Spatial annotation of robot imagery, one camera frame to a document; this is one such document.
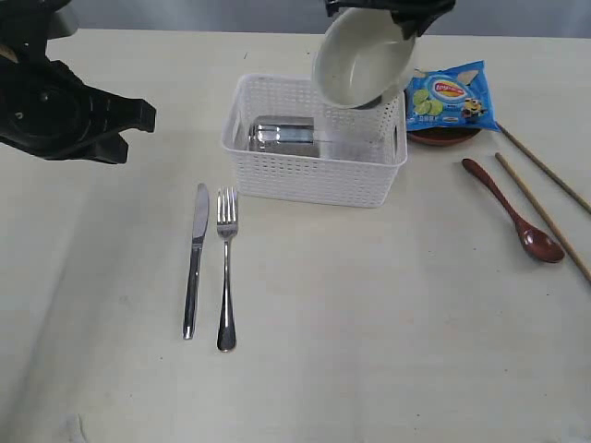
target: gray wall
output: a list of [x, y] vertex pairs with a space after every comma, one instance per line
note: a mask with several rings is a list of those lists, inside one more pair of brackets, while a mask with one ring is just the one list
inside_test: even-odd
[[[82, 28], [322, 33], [322, 0], [73, 0]], [[591, 38], [591, 0], [458, 0], [436, 34]]]

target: wooden spoon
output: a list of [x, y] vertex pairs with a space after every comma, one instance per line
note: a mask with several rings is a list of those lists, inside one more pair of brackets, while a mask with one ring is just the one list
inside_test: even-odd
[[462, 165], [471, 175], [480, 180], [507, 210], [515, 223], [515, 230], [521, 240], [521, 246], [528, 254], [548, 263], [558, 263], [564, 258], [562, 248], [545, 233], [521, 218], [497, 188], [490, 175], [478, 163], [471, 159], [463, 159]]

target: lime image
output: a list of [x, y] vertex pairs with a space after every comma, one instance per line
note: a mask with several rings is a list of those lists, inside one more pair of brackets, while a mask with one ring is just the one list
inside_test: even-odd
[[418, 90], [413, 95], [413, 105], [417, 106], [428, 99], [428, 90]]
[[437, 116], [443, 112], [443, 103], [439, 100], [431, 100], [431, 109], [429, 109], [428, 114]]
[[425, 115], [431, 110], [431, 101], [427, 100], [425, 102], [420, 103], [415, 107], [415, 112], [418, 115]]

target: fork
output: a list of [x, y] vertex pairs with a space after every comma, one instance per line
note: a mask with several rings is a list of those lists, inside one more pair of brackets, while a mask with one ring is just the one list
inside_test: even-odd
[[223, 353], [236, 346], [236, 330], [230, 292], [230, 241], [238, 233], [238, 195], [234, 188], [218, 191], [218, 235], [223, 239], [223, 300], [218, 330], [218, 349]]

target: white plastic basket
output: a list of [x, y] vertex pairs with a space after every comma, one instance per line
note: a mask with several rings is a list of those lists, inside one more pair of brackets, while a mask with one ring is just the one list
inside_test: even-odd
[[[248, 129], [262, 115], [313, 117], [326, 136], [320, 158], [247, 150]], [[243, 76], [222, 144], [242, 194], [377, 208], [407, 158], [404, 97], [371, 110], [341, 110], [325, 105], [307, 79]]]

